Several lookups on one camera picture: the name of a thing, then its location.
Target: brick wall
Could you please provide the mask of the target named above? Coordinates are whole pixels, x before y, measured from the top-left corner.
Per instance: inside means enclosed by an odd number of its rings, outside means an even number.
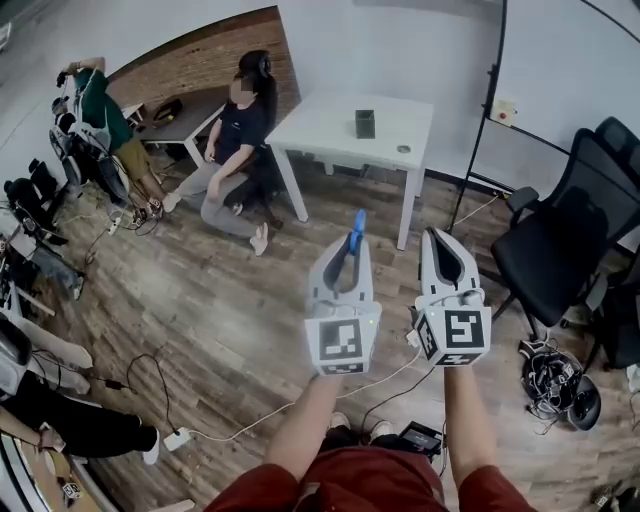
[[[249,50],[271,54],[278,82],[278,119],[300,97],[276,7],[223,20],[174,39],[109,77],[108,92],[121,106],[144,103],[149,111],[180,92],[226,86]]]

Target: khaki shorts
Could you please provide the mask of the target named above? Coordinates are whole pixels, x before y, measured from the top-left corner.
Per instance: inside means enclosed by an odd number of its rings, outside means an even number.
[[[122,163],[130,180],[140,181],[151,175],[151,159],[140,140],[133,138],[113,152]]]

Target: black pants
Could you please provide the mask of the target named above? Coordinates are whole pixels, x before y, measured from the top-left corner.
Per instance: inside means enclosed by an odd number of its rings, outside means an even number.
[[[0,402],[0,407],[36,431],[46,421],[60,434],[70,455],[115,457],[149,451],[156,442],[156,430],[141,425],[137,416],[67,398],[31,372],[23,377],[16,396]]]
[[[360,436],[354,430],[351,430],[344,425],[339,427],[330,428],[327,430],[327,435],[322,441],[320,446],[320,453],[329,450],[335,450],[336,448],[348,448],[350,446],[358,446],[360,444]],[[371,442],[371,446],[378,446],[379,448],[386,448],[387,450],[397,450],[400,452],[419,453],[424,455],[424,452],[420,451],[416,446],[406,439],[402,439],[397,434],[387,434],[380,436]]]

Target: chair leg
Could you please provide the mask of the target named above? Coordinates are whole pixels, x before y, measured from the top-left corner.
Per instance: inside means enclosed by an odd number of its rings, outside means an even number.
[[[589,368],[591,368],[591,365],[593,364],[593,361],[595,361],[596,356],[598,355],[598,350],[600,350],[601,346],[602,346],[602,343],[599,341],[598,338],[596,338],[593,342],[593,347],[591,347],[591,353],[587,358],[587,363],[584,365],[584,373],[587,373]]]
[[[538,321],[536,320],[536,317],[534,317],[526,309],[525,314],[527,315],[527,320],[529,320],[529,325],[531,326],[531,330],[533,331],[533,334],[531,334],[531,336],[529,337],[529,341],[543,341],[540,338],[540,330],[538,329]]]
[[[496,311],[496,312],[493,314],[493,316],[491,317],[491,321],[492,321],[492,322],[495,322],[495,321],[498,319],[498,317],[499,317],[502,313],[504,313],[504,311],[505,311],[505,310],[506,310],[506,309],[511,305],[511,303],[513,302],[513,300],[514,300],[515,298],[516,298],[516,297],[515,297],[515,295],[513,295],[513,293],[512,293],[511,295],[509,295],[509,296],[507,297],[507,300],[505,300],[505,301],[502,303],[502,306],[500,306],[500,307],[498,308],[498,311]]]

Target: hand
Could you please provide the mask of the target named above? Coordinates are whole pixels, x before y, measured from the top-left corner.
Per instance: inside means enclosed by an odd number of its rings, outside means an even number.
[[[213,178],[209,182],[209,187],[207,188],[207,199],[217,199],[218,194],[220,193],[220,182],[222,178],[219,174],[214,174]]]
[[[40,446],[42,448],[53,448],[57,452],[62,452],[65,442],[55,430],[47,429],[40,432]]]
[[[216,146],[211,142],[207,142],[207,149],[204,150],[204,159],[206,162],[213,162],[214,157],[216,156]]]

